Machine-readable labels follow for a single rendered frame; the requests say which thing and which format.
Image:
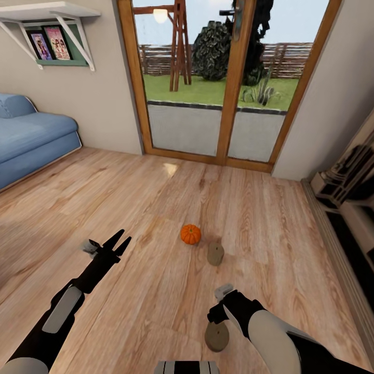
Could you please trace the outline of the pumpkin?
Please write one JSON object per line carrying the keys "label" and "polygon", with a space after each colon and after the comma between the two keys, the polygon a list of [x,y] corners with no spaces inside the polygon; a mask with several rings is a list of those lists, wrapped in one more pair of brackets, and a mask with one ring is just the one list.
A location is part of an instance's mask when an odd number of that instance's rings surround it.
{"label": "pumpkin", "polygon": [[202,237],[200,228],[198,228],[196,225],[191,225],[191,224],[183,226],[180,234],[181,234],[181,239],[186,244],[191,244],[191,245],[198,243],[200,238]]}

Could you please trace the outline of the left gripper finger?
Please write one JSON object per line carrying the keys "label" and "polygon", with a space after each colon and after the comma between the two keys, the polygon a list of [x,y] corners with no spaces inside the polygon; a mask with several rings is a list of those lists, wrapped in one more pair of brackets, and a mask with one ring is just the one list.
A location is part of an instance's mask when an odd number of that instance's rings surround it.
{"label": "left gripper finger", "polygon": [[132,237],[128,237],[115,251],[111,250],[111,252],[113,252],[113,254],[116,254],[118,257],[122,256],[131,239]]}
{"label": "left gripper finger", "polygon": [[113,237],[111,237],[106,243],[103,244],[103,250],[105,250],[107,253],[109,253],[111,256],[113,255],[113,252],[111,250],[116,245],[122,234],[124,233],[124,229],[120,230],[118,233],[116,233]]}

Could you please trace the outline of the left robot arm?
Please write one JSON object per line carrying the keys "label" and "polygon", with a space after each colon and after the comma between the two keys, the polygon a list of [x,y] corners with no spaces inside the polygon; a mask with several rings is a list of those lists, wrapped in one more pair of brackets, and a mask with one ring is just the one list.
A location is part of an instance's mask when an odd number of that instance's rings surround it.
{"label": "left robot arm", "polygon": [[75,321],[74,314],[99,281],[115,264],[120,262],[132,237],[128,237],[115,251],[124,229],[111,237],[103,247],[91,239],[83,241],[81,250],[93,261],[84,272],[72,279],[51,300],[51,308],[23,340],[14,354],[0,370],[0,374],[48,374]]}

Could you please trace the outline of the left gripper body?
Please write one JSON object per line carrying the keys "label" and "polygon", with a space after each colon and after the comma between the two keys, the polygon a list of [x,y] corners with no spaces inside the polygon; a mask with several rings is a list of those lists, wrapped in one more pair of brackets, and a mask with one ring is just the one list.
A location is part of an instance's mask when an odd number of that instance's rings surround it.
{"label": "left gripper body", "polygon": [[120,257],[116,254],[112,256],[107,253],[102,247],[98,247],[96,252],[98,255],[93,259],[93,261],[85,268],[85,272],[90,277],[100,281],[104,275],[109,271],[109,269],[115,264],[120,262]]}

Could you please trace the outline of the pillar candle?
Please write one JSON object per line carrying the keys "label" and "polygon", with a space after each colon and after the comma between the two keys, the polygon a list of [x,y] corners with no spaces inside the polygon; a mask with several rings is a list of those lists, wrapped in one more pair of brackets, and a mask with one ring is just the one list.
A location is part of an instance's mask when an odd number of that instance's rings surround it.
{"label": "pillar candle", "polygon": [[213,352],[220,352],[228,345],[229,330],[224,322],[209,323],[205,331],[205,341]]}
{"label": "pillar candle", "polygon": [[219,266],[224,257],[224,248],[219,243],[214,243],[209,246],[207,260],[211,265]]}

